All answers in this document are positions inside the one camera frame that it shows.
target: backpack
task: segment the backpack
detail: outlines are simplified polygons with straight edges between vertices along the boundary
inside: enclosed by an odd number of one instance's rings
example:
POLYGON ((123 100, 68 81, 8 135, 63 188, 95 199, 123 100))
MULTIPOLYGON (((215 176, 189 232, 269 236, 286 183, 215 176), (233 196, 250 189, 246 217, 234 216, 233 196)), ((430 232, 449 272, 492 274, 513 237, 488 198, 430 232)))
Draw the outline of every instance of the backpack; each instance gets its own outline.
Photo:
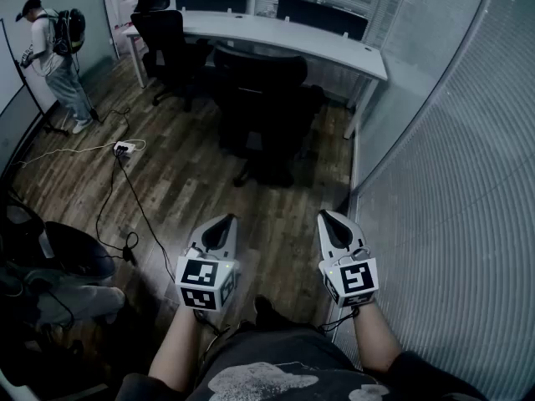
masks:
POLYGON ((65 56, 77 53, 85 40, 85 17, 78 9, 62 10, 57 14, 44 13, 37 19, 47 18, 54 25, 53 51, 65 56))

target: desk leg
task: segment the desk leg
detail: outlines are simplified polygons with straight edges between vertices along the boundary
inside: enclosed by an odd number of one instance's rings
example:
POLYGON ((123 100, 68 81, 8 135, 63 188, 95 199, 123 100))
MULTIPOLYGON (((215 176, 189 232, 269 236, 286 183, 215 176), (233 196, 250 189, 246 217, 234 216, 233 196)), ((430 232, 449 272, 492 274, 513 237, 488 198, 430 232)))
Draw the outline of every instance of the desk leg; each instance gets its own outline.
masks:
POLYGON ((354 131, 356 132, 359 131, 360 121, 361 121, 360 119, 362 118, 362 113, 366 109, 366 106, 368 105, 368 102, 371 99, 371 96, 374 94, 375 88, 377 87, 378 83, 379 83, 379 80, 377 79, 370 80, 369 85, 364 92, 364 96, 362 97, 360 102, 357 104, 357 108, 354 110, 353 118, 350 120, 348 127, 345 129, 345 132, 344 132, 345 139, 348 140, 354 131))
POLYGON ((143 72, 141 71, 141 61, 140 61, 140 55, 137 53, 137 47, 135 46, 135 37, 130 36, 128 37, 128 45, 130 47, 130 56, 132 57, 132 61, 134 62, 134 69, 135 69, 135 75, 137 76, 138 82, 140 82, 140 87, 144 88, 147 83, 145 81, 145 76, 143 75, 143 72))
POLYGON ((359 85, 361 84, 361 81, 362 79, 360 78, 360 75, 359 77, 354 81, 354 86, 353 86, 353 93, 351 94, 351 97, 349 97, 349 101, 346 105, 346 107, 348 109, 352 109, 354 104, 356 103, 357 101, 357 93, 359 92, 359 85))

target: black cable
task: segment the black cable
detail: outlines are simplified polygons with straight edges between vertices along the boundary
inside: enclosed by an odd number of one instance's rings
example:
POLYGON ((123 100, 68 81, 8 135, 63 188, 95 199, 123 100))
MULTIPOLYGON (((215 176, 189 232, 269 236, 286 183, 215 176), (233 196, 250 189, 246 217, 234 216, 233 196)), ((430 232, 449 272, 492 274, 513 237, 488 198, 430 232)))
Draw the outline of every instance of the black cable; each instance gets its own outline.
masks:
POLYGON ((121 136, 119 137, 118 141, 121 141, 125 137, 125 135, 128 134, 128 131, 130 130, 130 122, 128 121, 128 118, 126 117, 126 115, 129 112, 130 112, 130 107, 126 107, 123 111, 111 109, 110 111, 108 111, 106 116, 102 119, 102 123, 104 123, 106 121, 106 119, 108 119, 111 114, 118 114, 120 116, 123 116, 123 119, 126 122, 126 129, 125 129, 125 132, 123 132, 121 134, 121 136))
MULTIPOLYGON (((75 53, 74 56, 76 57, 76 62, 78 63, 78 67, 76 68, 76 64, 74 63, 74 59, 73 59, 73 55, 70 54, 69 55, 70 58, 71 58, 71 61, 73 62, 73 66, 74 66, 74 71, 76 72, 76 76, 78 77, 78 82, 80 83, 80 86, 82 85, 82 79, 80 78, 80 62, 78 61, 78 54, 75 53)), ((89 101, 89 97, 87 96, 87 94, 85 93, 85 89, 82 87, 82 90, 84 91, 84 95, 85 95, 85 99, 87 100, 87 104, 89 106, 90 109, 93 109, 93 105, 91 105, 91 101, 89 101)))
POLYGON ((354 306, 350 314, 346 315, 345 317, 341 317, 340 319, 337 319, 336 321, 327 322, 326 324, 320 325, 318 327, 318 330, 323 334, 327 332, 331 332, 335 328, 338 328, 342 324, 342 322, 344 322, 346 319, 357 317, 359 315, 359 312, 360 312, 359 307, 354 306))
POLYGON ((47 293, 50 294, 50 296, 52 296, 56 302, 58 302, 61 306, 63 306, 65 308, 65 310, 69 313, 70 315, 70 321, 69 323, 66 325, 66 326, 63 326, 61 324, 59 324, 59 326, 65 330, 65 331, 68 331, 70 330, 73 325, 74 325, 74 314, 72 313, 72 311, 65 305, 65 303, 63 303, 61 300, 59 300, 50 290, 47 290, 47 293))
POLYGON ((216 337, 220 337, 222 336, 223 334, 225 334, 230 328, 231 326, 230 325, 227 325, 225 328, 223 328, 222 330, 220 330, 219 328, 217 328, 212 322, 210 322, 210 320, 205 317, 203 314, 202 314, 202 311, 199 311, 197 309, 194 309, 193 310, 193 314, 195 315, 195 319, 201 323, 201 324, 204 324, 204 325, 207 325, 208 327, 211 328, 211 330, 213 331, 214 333, 214 336, 216 337))
POLYGON ((104 204, 102 204, 102 206, 100 207, 100 211, 99 211, 99 215, 97 216, 97 220, 96 222, 94 223, 94 229, 95 231, 97 232, 97 239, 99 240, 99 242, 103 245, 106 245, 106 246, 109 246, 110 248, 113 248, 117 251, 123 251, 122 248, 119 248, 117 246, 114 246, 114 245, 110 245, 104 241, 102 241, 102 239, 100 239, 100 234, 99 234, 99 220, 100 220, 100 217, 102 216, 102 212, 104 211, 104 208, 106 207, 106 204, 108 203, 108 201, 110 200, 110 197, 111 195, 113 194, 114 192, 114 173, 115 173, 115 163, 117 162, 118 160, 118 156, 122 155, 123 152, 121 151, 120 153, 118 152, 118 154, 116 155, 115 152, 112 150, 112 153, 114 154, 115 156, 115 160, 114 160, 114 164, 111 168, 111 182, 110 182, 110 193, 108 194, 108 197, 106 198, 106 200, 104 201, 104 204))
MULTIPOLYGON (((24 278, 21 277, 21 276, 18 274, 18 270, 17 270, 15 267, 11 266, 11 265, 8 263, 7 260, 3 263, 3 265, 8 269, 8 275, 12 275, 12 276, 16 277, 16 278, 20 281, 20 283, 23 285, 23 291, 24 291, 24 289, 25 289, 26 287, 29 288, 30 292, 32 291, 31 286, 29 286, 28 283, 27 283, 26 281, 24 281, 24 278)), ((61 325, 61 324, 59 324, 59 326, 60 326, 63 330, 65 330, 65 331, 70 330, 70 329, 73 327, 73 325, 74 325, 74 314, 73 314, 73 312, 69 309, 68 306, 65 305, 65 303, 63 303, 61 300, 59 300, 59 299, 58 299, 58 298, 57 298, 57 297, 56 297, 50 290, 47 289, 46 292, 47 292, 47 293, 48 293, 48 294, 49 294, 49 295, 50 295, 56 302, 58 302, 61 306, 63 306, 64 309, 69 313, 69 315, 70 315, 69 323, 68 323, 66 326, 63 326, 63 325, 61 325)))
POLYGON ((161 249, 161 252, 162 252, 162 254, 164 256, 164 260, 165 260, 165 263, 166 263, 167 273, 169 274, 169 276, 171 277, 171 280, 174 283, 175 282, 175 277, 173 276, 172 272, 169 270, 169 267, 171 267, 171 260, 169 259, 169 256, 167 255, 167 251, 164 248, 164 246, 161 245, 161 242, 158 240, 158 237, 154 233, 154 230, 152 230, 152 226, 149 223, 149 219, 145 215, 145 211, 143 210, 143 206, 141 205, 140 198, 137 196, 137 193, 135 193, 134 186, 132 185, 132 182, 130 181, 130 178, 128 177, 128 174, 126 174, 125 168, 123 167, 123 164, 121 163, 119 157, 116 157, 115 160, 117 162, 119 162, 119 167, 122 169, 123 173, 125 174, 125 178, 128 181, 128 184, 130 186, 130 189, 132 190, 132 193, 134 194, 135 201, 137 202, 137 205, 140 208, 141 214, 143 215, 143 218, 145 219, 145 222, 147 223, 147 226, 149 227, 150 233, 152 234, 152 236, 154 237, 154 240, 156 241, 156 243, 158 244, 158 246, 161 249))

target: chair backrest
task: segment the chair backrest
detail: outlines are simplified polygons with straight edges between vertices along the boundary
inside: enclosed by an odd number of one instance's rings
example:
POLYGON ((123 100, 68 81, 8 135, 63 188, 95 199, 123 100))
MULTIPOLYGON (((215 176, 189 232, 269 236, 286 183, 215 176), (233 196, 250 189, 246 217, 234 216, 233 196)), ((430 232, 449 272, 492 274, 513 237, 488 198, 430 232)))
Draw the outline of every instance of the chair backrest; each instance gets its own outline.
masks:
POLYGON ((307 78, 307 61, 301 56, 272 57, 216 45, 214 64, 239 88, 252 93, 289 91, 307 78))
POLYGON ((137 0, 134 12, 149 12, 152 10, 166 10, 171 4, 171 0, 137 0))
POLYGON ((229 8, 233 13, 245 13, 247 0, 176 0, 176 10, 206 10, 226 12, 229 8))
POLYGON ((185 45, 182 30, 182 15, 176 10, 160 10, 147 13, 132 13, 134 23, 149 52, 160 50, 166 65, 180 60, 181 46, 185 45))
POLYGON ((291 23, 303 23, 331 33, 347 32, 353 40, 361 40, 368 25, 368 20, 358 15, 306 0, 278 0, 277 18, 286 17, 290 17, 291 23))

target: wall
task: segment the wall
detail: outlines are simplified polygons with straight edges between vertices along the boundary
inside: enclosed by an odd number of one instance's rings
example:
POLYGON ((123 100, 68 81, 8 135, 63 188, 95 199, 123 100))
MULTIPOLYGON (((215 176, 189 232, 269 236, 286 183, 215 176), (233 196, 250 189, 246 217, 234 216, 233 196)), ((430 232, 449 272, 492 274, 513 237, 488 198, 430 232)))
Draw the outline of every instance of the wall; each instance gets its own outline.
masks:
POLYGON ((382 48, 388 87, 380 87, 379 103, 364 117, 360 131, 359 182, 379 164, 436 86, 480 2, 402 1, 382 48))
POLYGON ((43 5, 56 10, 77 8, 85 16, 85 42, 77 53, 80 75, 102 63, 116 59, 115 48, 110 42, 110 28, 104 0, 41 0, 43 5))
MULTIPOLYGON (((15 17, 26 1, 0 0, 0 18, 4 20, 9 44, 17 60, 20 60, 32 42, 31 24, 25 19, 15 23, 15 17)), ((24 75, 43 111, 47 111, 56 102, 56 98, 50 92, 44 78, 40 77, 31 67, 24 69, 24 75)))
POLYGON ((128 49, 126 37, 122 33, 130 26, 130 16, 128 14, 126 16, 121 15, 119 0, 104 0, 104 2, 108 23, 115 41, 115 48, 120 55, 126 55, 130 50, 128 49))
POLYGON ((485 0, 451 68, 359 189, 404 348, 518 400, 535 382, 535 0, 485 0))

